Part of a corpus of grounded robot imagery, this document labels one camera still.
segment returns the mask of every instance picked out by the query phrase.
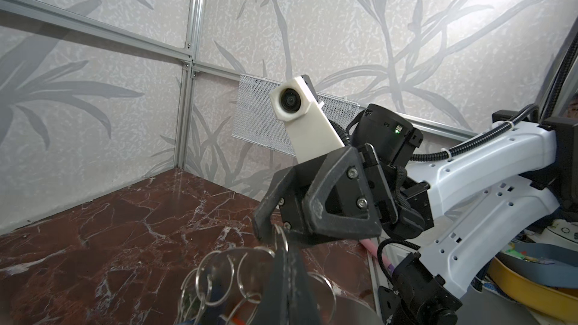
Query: camera lens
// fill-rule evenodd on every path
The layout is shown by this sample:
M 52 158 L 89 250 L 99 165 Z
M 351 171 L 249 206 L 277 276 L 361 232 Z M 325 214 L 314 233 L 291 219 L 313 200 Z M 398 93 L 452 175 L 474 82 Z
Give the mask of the camera lens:
M 281 107 L 287 112 L 297 112 L 301 107 L 301 98 L 299 93 L 294 89 L 287 88 L 283 94 L 281 94 Z

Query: pink tube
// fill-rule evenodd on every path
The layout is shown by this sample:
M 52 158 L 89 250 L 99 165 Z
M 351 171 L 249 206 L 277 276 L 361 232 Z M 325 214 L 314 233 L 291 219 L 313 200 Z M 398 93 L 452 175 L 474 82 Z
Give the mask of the pink tube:
M 367 251 L 369 251 L 369 253 L 377 258 L 378 257 L 378 247 L 373 244 L 373 242 L 369 239 L 366 238 L 364 240 L 360 240 L 359 241 L 362 245 L 364 245 L 364 247 L 367 249 Z M 386 257 L 386 255 L 381 255 L 381 259 L 383 260 L 383 264 L 386 266 L 387 270 L 391 272 L 394 272 L 395 266 L 391 263 L 391 261 Z

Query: wall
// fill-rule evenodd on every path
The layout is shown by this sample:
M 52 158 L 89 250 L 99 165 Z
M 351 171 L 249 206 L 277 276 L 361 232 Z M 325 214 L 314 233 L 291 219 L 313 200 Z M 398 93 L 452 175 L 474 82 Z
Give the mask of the wall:
M 238 82 L 200 73 L 194 84 L 185 169 L 261 200 L 273 174 L 296 164 L 294 157 L 232 137 Z M 450 148 L 456 141 L 425 133 L 417 153 Z
M 189 0 L 41 1 L 184 46 Z M 0 44 L 0 233 L 173 167 L 182 63 L 5 12 Z
M 206 0 L 199 60 L 475 132 L 536 100 L 578 0 Z

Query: white camera housing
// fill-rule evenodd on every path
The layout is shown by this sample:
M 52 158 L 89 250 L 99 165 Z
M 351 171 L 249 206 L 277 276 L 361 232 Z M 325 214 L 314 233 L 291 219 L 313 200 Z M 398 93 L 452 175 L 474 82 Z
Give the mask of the white camera housing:
M 300 96 L 301 106 L 297 112 L 288 112 L 281 106 L 281 96 L 289 88 Z M 344 147 L 322 111 L 323 102 L 315 100 L 302 77 L 296 76 L 278 86 L 270 92 L 269 97 L 275 117 L 285 123 L 297 162 L 306 162 Z

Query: robotic arm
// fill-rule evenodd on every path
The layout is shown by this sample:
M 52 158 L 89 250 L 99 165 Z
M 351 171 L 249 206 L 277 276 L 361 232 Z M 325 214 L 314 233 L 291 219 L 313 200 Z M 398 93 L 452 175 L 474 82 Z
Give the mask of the robotic arm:
M 312 246 L 377 237 L 381 229 L 394 239 L 414 238 L 453 206 L 483 196 L 396 267 L 391 278 L 401 306 L 394 324 L 454 324 L 459 298 L 504 245 L 556 210 L 559 199 L 578 203 L 578 176 L 567 170 L 578 159 L 573 120 L 520 122 L 532 107 L 517 116 L 498 112 L 495 138 L 481 134 L 459 150 L 430 156 L 437 160 L 408 164 L 423 135 L 394 112 L 371 104 L 344 131 L 323 114 L 308 76 L 273 90 L 271 103 L 299 164 L 273 176 L 254 213 L 255 234 L 264 242 L 273 238 L 276 206 L 287 240 Z M 568 151 L 557 152 L 562 147 Z

